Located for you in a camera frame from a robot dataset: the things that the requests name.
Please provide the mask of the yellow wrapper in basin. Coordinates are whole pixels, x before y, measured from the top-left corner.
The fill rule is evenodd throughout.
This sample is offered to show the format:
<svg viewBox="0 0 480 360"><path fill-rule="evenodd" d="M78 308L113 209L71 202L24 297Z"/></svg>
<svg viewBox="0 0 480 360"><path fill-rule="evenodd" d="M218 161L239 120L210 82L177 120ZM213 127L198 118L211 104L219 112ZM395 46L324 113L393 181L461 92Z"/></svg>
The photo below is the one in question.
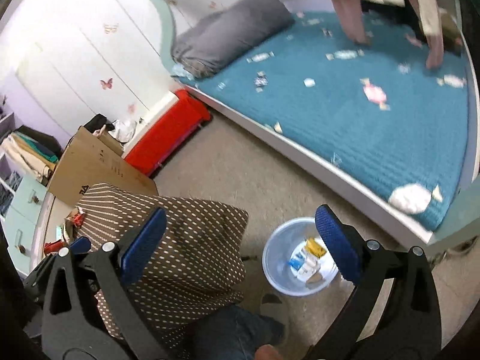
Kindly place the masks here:
<svg viewBox="0 0 480 360"><path fill-rule="evenodd" d="M307 238L304 249L315 258L322 258L326 254L326 249L315 238Z"/></svg>

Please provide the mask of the light blue plastic basin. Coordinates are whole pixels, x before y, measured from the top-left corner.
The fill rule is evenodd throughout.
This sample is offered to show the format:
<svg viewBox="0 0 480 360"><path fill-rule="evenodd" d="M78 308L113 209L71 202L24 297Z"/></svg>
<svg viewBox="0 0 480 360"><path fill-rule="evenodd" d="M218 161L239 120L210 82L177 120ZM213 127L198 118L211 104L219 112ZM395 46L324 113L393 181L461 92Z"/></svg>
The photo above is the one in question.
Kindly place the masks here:
<svg viewBox="0 0 480 360"><path fill-rule="evenodd" d="M311 217L289 220L273 231L264 246L262 267L272 287L292 297L318 293L338 274Z"/></svg>

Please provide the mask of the white crumpled tissue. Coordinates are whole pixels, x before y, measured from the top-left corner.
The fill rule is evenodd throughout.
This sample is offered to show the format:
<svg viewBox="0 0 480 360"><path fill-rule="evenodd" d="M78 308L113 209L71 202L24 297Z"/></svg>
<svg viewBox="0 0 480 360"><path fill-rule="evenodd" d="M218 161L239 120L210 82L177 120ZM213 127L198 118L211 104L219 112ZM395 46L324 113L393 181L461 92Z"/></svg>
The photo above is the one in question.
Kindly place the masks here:
<svg viewBox="0 0 480 360"><path fill-rule="evenodd" d="M405 214L414 215L424 212L432 201L443 201L438 185L429 191L420 184L406 184L396 188L387 202Z"/></svg>

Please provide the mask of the brown cardboard box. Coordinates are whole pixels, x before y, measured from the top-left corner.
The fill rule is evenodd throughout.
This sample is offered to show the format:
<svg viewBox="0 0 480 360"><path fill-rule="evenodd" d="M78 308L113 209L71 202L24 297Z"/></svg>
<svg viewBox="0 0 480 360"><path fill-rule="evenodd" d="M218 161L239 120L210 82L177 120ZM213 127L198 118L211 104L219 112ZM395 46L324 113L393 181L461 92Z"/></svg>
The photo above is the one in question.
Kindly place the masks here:
<svg viewBox="0 0 480 360"><path fill-rule="evenodd" d="M93 185L108 183L134 194L156 196L156 184L84 127L67 144L47 191L74 206Z"/></svg>

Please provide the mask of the teal drawer cabinet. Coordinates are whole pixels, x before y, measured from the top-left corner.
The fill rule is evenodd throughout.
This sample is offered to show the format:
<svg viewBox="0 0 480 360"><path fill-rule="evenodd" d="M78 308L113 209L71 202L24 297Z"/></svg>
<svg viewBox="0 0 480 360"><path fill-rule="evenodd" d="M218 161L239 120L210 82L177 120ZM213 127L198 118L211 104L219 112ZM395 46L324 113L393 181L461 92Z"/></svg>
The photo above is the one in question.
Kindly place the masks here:
<svg viewBox="0 0 480 360"><path fill-rule="evenodd" d="M25 175L7 210L4 234L8 253L16 270L23 275L31 271L32 243L47 189L30 175Z"/></svg>

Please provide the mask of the blue jeans leg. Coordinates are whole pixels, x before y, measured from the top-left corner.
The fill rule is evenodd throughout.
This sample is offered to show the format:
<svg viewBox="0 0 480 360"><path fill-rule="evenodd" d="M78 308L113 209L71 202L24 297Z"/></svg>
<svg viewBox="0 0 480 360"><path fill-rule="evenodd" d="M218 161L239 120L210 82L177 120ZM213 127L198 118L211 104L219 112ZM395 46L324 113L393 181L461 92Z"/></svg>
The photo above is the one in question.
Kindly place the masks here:
<svg viewBox="0 0 480 360"><path fill-rule="evenodd" d="M289 315L279 301L254 314L226 306L191 326L187 344L192 359L281 359L277 347L287 338Z"/></svg>

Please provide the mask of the white plastic bag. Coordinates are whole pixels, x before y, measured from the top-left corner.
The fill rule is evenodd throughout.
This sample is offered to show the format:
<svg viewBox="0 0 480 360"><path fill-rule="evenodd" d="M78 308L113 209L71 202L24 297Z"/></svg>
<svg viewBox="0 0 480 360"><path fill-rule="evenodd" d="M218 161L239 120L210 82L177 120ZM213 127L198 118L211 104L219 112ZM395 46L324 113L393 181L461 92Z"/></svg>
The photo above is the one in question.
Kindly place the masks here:
<svg viewBox="0 0 480 360"><path fill-rule="evenodd" d="M124 145L128 143L135 134L137 128L137 122L134 119L126 119L126 120L116 120L113 123L112 131L108 133L120 144Z"/></svg>

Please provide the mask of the hanging clothes on rack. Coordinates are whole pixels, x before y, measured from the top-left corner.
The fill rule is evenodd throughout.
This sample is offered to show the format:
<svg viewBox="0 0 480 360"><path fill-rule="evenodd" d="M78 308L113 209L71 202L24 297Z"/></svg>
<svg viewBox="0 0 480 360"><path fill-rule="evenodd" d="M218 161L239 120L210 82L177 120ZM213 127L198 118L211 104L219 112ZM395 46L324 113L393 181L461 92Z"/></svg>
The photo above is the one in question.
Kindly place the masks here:
<svg viewBox="0 0 480 360"><path fill-rule="evenodd" d="M25 174L29 174L44 186L48 185L59 162L54 152L20 132L8 133L2 140L1 147L7 157Z"/></svg>

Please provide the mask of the teal quilted mattress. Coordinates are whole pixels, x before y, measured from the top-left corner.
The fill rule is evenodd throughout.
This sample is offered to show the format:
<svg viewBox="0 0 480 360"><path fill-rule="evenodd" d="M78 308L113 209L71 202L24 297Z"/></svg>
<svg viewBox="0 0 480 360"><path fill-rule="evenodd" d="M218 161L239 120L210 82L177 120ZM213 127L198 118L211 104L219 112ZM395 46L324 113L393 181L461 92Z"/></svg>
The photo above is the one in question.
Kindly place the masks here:
<svg viewBox="0 0 480 360"><path fill-rule="evenodd" d="M304 12L295 22L216 75L182 83L311 150L380 199L407 184L432 191L411 214L433 231L456 197L469 122L468 60L448 52L437 70L407 26L364 16L368 47L349 41L332 12ZM389 111L367 100L360 79L383 89Z"/></svg>

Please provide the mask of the red storage box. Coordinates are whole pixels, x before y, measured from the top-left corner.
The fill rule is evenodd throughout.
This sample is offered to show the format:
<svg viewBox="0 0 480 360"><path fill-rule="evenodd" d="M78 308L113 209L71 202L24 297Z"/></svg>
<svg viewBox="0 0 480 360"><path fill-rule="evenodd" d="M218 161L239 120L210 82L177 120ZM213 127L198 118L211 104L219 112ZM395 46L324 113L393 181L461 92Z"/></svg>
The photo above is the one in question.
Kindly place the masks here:
<svg viewBox="0 0 480 360"><path fill-rule="evenodd" d="M123 159L146 176L212 116L205 105L179 89L167 94L124 146Z"/></svg>

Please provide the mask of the pink white candy wrapper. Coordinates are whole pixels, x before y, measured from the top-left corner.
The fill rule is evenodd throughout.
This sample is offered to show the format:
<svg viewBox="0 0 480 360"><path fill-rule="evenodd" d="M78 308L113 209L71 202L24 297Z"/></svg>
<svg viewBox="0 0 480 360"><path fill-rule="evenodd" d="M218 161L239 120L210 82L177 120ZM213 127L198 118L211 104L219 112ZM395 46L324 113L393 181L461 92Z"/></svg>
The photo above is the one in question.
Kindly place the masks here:
<svg viewBox="0 0 480 360"><path fill-rule="evenodd" d="M387 96L383 89L370 82L368 78L360 79L363 86L363 92L367 100L371 103L377 104L382 111L389 111L390 106L387 104Z"/></svg>

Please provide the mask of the white wardrobe with butterflies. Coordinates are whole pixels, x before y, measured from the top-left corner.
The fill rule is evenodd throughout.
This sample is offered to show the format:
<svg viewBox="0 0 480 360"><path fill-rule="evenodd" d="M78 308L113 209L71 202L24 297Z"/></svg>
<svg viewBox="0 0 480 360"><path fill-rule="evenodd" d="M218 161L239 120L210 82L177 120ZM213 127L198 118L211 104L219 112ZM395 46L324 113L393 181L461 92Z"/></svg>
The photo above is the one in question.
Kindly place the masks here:
<svg viewBox="0 0 480 360"><path fill-rule="evenodd" d="M163 0L11 0L1 96L26 124L69 139L97 114L145 119L178 85Z"/></svg>

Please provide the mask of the grey folded blanket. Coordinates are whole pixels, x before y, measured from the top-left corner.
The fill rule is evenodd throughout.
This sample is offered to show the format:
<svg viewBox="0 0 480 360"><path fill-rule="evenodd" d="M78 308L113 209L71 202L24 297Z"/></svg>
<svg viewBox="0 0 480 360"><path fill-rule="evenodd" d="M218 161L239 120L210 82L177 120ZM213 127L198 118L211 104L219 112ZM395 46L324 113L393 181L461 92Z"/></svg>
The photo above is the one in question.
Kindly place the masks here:
<svg viewBox="0 0 480 360"><path fill-rule="evenodd" d="M172 58L195 78L212 77L294 22L280 0L240 0L178 36Z"/></svg>

